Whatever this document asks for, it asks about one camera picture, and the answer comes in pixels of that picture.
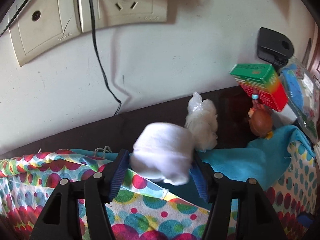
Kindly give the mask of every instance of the silver screw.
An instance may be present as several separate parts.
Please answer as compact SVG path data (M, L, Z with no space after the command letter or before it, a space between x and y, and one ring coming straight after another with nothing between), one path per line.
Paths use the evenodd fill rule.
M102 173L101 173L101 172L96 172L96 173L93 175L93 177L94 177L95 179L101 178L101 177L102 177Z
M221 179L221 178L223 177L223 174L220 173L220 172L216 172L216 173L214 174L214 177L215 177L216 179Z
M68 179L62 179L62 180L60 180L60 184L61 184L61 185L66 185L68 182L69 182Z
M249 178L248 181L249 181L249 183L252 184L252 185L257 184L257 180L254 179L254 178Z

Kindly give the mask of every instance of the green box top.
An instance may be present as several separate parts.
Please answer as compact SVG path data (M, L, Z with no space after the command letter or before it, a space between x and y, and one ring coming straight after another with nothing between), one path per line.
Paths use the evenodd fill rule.
M236 64L231 75L263 79L273 67L270 64Z

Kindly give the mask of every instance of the white wall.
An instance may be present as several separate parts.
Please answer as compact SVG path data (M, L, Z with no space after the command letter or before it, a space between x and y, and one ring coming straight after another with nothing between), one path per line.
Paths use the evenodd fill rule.
M299 59L314 31L300 0L169 0L168 16L166 24L98 31L111 88L125 101L121 112L236 85L228 72L237 62L257 61L262 26L287 35ZM0 38L0 102L2 153L109 117L117 108L90 33L22 68L6 33Z

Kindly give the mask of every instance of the dark wooden table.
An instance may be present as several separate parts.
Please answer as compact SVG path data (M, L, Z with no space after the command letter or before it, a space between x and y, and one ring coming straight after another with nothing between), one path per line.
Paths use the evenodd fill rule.
M217 108L217 148L245 147L255 139L247 122L251 99L239 86L204 93L202 97L211 99ZM190 98L168 101L73 128L9 151L0 155L0 159L34 154L39 148L43 152L75 148L93 151L109 145L113 152L122 148L132 151L136 139L149 123L169 122L184 126Z

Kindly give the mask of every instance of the wall socket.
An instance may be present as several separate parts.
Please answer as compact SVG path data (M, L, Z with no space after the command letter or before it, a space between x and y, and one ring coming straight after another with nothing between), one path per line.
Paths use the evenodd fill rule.
M10 9L9 19L22 2ZM30 0L10 26L11 41L20 66L80 34L77 0Z
M96 28L114 25L165 22L168 0L93 0ZM82 32L91 30L89 0L79 0Z

